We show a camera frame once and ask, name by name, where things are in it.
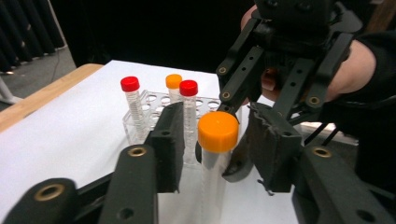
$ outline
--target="table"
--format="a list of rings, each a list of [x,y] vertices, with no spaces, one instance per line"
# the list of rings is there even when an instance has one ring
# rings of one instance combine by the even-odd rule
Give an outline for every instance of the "table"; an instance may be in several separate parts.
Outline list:
[[[164,80],[173,73],[197,81],[199,96],[218,97],[214,74],[112,61],[84,65],[0,113],[0,219],[38,182],[65,177],[81,188],[111,173],[128,146],[121,121],[128,106],[120,80],[136,76],[141,90],[167,92]],[[187,178],[182,176],[181,185]],[[199,183],[199,178],[192,180]],[[258,178],[253,169],[246,179],[227,185],[221,223],[297,223],[290,194],[270,197]],[[186,222],[191,216],[183,209],[194,210],[188,206],[196,205],[193,198],[199,195],[183,195],[159,196],[161,223],[195,221]]]

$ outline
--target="orange cap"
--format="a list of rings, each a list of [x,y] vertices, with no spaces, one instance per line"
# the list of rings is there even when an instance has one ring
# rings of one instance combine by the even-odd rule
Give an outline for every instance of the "orange cap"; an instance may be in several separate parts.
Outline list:
[[[238,121],[222,111],[209,112],[198,121],[198,142],[214,153],[228,152],[238,140]]]
[[[166,87],[168,89],[178,89],[181,82],[181,75],[172,74],[166,77]]]

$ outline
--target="black curtain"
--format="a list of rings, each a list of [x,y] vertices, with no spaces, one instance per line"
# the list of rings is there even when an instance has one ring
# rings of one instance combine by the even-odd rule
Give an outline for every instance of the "black curtain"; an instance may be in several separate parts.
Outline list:
[[[0,71],[64,47],[48,0],[0,0]]]

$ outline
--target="wooden table edge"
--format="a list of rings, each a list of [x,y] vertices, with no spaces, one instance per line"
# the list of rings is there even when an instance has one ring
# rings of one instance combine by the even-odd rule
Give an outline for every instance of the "wooden table edge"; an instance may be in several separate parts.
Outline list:
[[[102,67],[103,65],[101,64],[84,64],[66,76],[59,78],[43,89],[17,102],[15,105],[1,111],[0,133],[34,113],[41,106],[46,105],[51,100],[74,87],[84,78],[89,77]]]

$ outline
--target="test tube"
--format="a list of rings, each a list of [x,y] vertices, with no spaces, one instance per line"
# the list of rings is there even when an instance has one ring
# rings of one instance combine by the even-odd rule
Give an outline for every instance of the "test tube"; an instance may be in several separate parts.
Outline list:
[[[196,94],[198,84],[194,80],[184,80],[180,82],[180,94],[183,100],[183,122],[184,122],[184,164],[199,165],[195,158],[195,145],[197,136],[196,118]]]
[[[125,77],[120,82],[125,92],[132,121],[136,129],[136,143],[143,143],[149,134],[149,126],[146,124],[142,104],[140,102],[139,80],[137,77]]]
[[[174,104],[181,101],[179,86],[182,80],[181,75],[171,74],[166,77],[166,87],[169,91],[170,103]]]
[[[222,111],[210,112],[198,121],[202,147],[202,223],[218,224],[226,180],[221,176],[238,139],[237,119]]]

